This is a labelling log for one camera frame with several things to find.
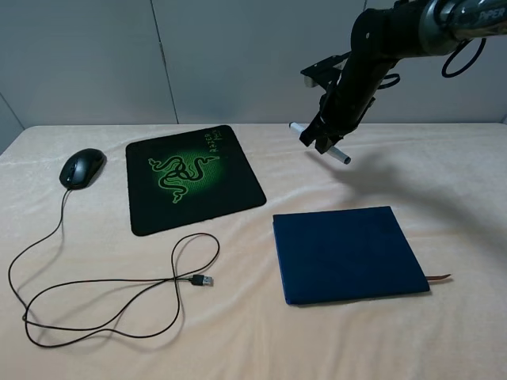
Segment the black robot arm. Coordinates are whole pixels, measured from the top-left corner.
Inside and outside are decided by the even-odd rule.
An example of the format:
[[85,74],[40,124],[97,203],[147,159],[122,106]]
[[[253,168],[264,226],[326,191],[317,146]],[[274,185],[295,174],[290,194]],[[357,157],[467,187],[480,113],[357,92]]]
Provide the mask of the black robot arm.
[[504,1],[397,1],[366,9],[353,24],[350,50],[301,71],[324,94],[316,116],[299,133],[320,154],[357,129],[375,92],[399,83],[392,69],[402,59],[444,56],[441,74],[454,78],[482,54],[486,40],[506,33]]

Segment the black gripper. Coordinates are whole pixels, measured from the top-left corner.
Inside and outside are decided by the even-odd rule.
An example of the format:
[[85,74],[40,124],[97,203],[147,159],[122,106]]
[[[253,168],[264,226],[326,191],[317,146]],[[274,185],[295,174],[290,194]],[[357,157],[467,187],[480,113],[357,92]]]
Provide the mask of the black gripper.
[[319,103],[317,116],[300,133],[299,141],[326,153],[356,130],[376,92],[376,61],[348,59],[341,77],[330,83]]

